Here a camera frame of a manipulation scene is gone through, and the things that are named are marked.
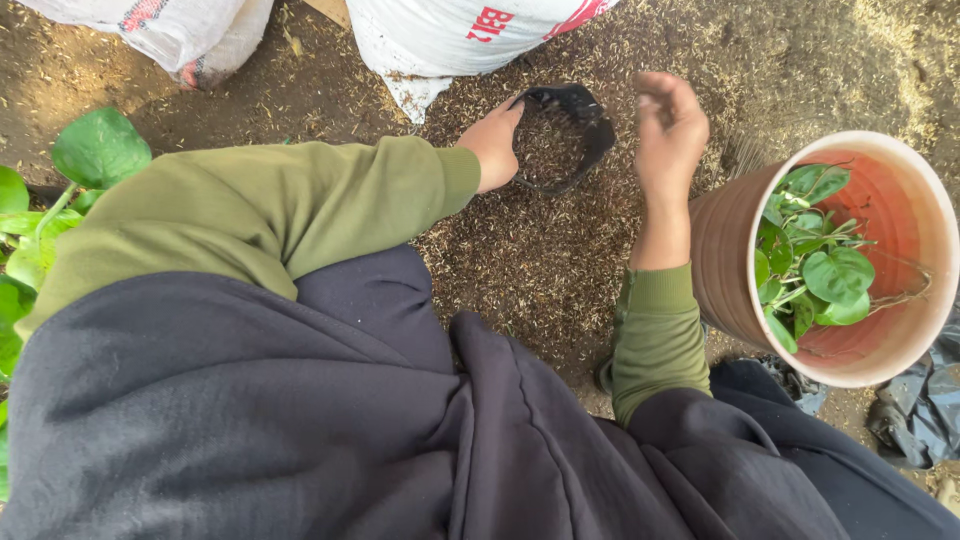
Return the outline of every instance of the dark gray sweatpants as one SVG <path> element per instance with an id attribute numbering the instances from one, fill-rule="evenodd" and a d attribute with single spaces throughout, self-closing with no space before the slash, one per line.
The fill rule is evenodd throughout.
<path id="1" fill-rule="evenodd" d="M 431 305 L 430 274 L 408 245 L 333 264 L 295 281 L 298 302 L 372 335 L 419 369 L 454 373 Z M 817 487 L 853 539 L 950 538 L 957 520 L 886 462 L 804 414 L 756 362 L 710 374 L 717 400 L 751 415 Z"/>

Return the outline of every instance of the person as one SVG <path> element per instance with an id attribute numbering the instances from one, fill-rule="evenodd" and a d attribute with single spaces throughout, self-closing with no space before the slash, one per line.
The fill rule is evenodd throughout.
<path id="1" fill-rule="evenodd" d="M 447 334 L 405 244 L 511 179 L 522 105 L 446 149 L 167 155 L 62 236 L 18 327 L 0 536 L 956 538 L 749 363 L 710 379 L 686 207 L 708 122 L 682 80 L 640 80 L 615 422 L 479 315 Z"/>

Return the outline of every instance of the terracotta pot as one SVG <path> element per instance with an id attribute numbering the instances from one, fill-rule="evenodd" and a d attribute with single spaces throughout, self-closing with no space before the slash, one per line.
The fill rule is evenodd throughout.
<path id="1" fill-rule="evenodd" d="M 754 283 L 754 244 L 763 204 L 795 165 L 853 160 L 850 183 L 817 206 L 834 223 L 869 220 L 863 253 L 876 270 L 872 298 L 923 297 L 846 327 L 814 327 L 790 355 L 763 319 Z M 891 379 L 919 359 L 947 320 L 960 271 L 960 238 L 947 192 L 930 165 L 896 139 L 872 132 L 826 136 L 787 161 L 732 180 L 690 201 L 693 292 L 716 329 L 782 356 L 797 371 L 833 386 Z"/>

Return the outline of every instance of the green sleeve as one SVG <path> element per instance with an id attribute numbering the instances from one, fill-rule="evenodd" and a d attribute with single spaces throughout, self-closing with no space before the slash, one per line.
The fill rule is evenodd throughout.
<path id="1" fill-rule="evenodd" d="M 17 331 L 26 340 L 84 295 L 157 272 L 219 274 L 294 300 L 294 279 L 406 242 L 462 209 L 479 183 L 470 150 L 417 137 L 166 155 L 58 238 Z"/>
<path id="2" fill-rule="evenodd" d="M 620 426 L 663 390 L 696 388 L 711 395 L 689 263 L 624 273 L 613 346 L 613 415 Z"/>

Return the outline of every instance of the pothos plant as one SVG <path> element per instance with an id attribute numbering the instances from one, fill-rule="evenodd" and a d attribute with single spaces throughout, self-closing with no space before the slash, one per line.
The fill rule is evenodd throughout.
<path id="1" fill-rule="evenodd" d="M 833 211 L 814 207 L 844 188 L 850 170 L 840 164 L 798 167 L 785 175 L 767 200 L 756 233 L 756 292 L 767 325 L 784 349 L 814 325 L 845 326 L 867 317 L 867 288 L 875 270 L 858 250 L 876 244 L 866 225 L 834 224 Z"/>
<path id="2" fill-rule="evenodd" d="M 114 108 L 89 112 L 60 132 L 50 153 L 70 181 L 46 210 L 30 210 L 23 178 L 0 165 L 0 380 L 10 382 L 23 342 L 13 324 L 30 313 L 57 256 L 55 241 L 81 223 L 110 187 L 147 166 L 150 147 Z M 0 404 L 0 500 L 6 501 L 7 402 Z"/>

